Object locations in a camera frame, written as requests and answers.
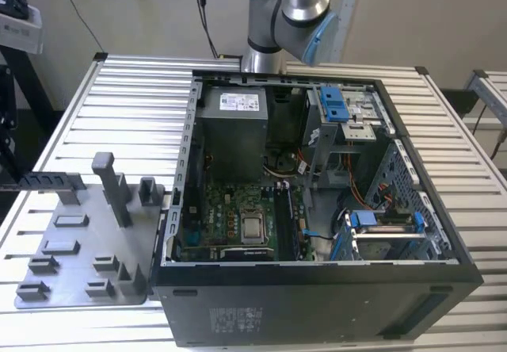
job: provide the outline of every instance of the motherboard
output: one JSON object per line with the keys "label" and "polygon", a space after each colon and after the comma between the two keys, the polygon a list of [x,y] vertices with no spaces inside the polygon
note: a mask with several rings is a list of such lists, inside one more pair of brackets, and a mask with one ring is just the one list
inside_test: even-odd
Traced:
{"label": "motherboard", "polygon": [[208,184],[204,197],[200,224],[185,229],[182,260],[311,258],[300,187]]}

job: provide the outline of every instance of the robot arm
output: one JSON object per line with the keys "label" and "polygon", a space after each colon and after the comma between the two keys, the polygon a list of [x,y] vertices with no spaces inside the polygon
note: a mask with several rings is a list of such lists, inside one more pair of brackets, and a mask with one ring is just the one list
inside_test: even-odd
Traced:
{"label": "robot arm", "polygon": [[242,71],[283,73],[282,49],[314,66],[329,61],[338,17],[330,0],[250,0]]}

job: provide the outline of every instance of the wire bundle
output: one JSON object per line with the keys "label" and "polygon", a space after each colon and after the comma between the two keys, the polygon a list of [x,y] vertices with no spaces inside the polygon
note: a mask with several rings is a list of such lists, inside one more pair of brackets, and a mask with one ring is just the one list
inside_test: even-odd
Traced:
{"label": "wire bundle", "polygon": [[206,18],[206,0],[197,0],[197,8],[199,9],[200,23],[203,25],[204,32],[208,38],[209,48],[212,50],[213,57],[217,59],[219,57],[219,54],[216,51],[215,45],[213,44],[213,40],[210,37],[208,31],[208,19]]}

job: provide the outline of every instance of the slotted metal table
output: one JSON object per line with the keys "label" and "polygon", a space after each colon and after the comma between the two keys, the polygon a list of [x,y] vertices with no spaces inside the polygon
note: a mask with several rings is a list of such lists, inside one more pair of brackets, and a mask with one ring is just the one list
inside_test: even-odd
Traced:
{"label": "slotted metal table", "polygon": [[[92,158],[97,151],[111,151],[115,169],[124,172],[128,182],[148,174],[170,190],[194,69],[237,71],[238,61],[122,55],[93,61],[35,170],[79,172],[86,183],[98,182],[90,168]],[[325,64],[309,68],[289,63],[288,73],[383,81],[485,283],[414,342],[250,349],[507,350],[507,182],[433,80],[413,67]],[[55,194],[20,193],[0,227],[0,346],[65,351],[176,349],[156,301],[113,308],[20,311],[14,307],[17,284],[56,203]]]}
{"label": "slotted metal table", "polygon": [[466,88],[475,91],[507,128],[507,72],[476,70]]}

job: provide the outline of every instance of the label sticker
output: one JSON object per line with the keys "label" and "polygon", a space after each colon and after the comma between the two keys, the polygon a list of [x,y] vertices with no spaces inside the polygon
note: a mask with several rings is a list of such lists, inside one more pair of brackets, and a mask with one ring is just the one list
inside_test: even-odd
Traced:
{"label": "label sticker", "polygon": [[258,112],[258,94],[220,94],[220,110],[237,110],[241,112]]}
{"label": "label sticker", "polygon": [[360,114],[361,113],[361,109],[358,108],[357,106],[350,106],[349,107],[349,112],[353,115],[353,114]]}
{"label": "label sticker", "polygon": [[304,171],[307,169],[307,163],[302,160],[301,163],[299,164],[299,167],[298,167],[298,172],[300,174],[304,174]]}
{"label": "label sticker", "polygon": [[210,308],[212,332],[258,333],[261,330],[262,307]]}

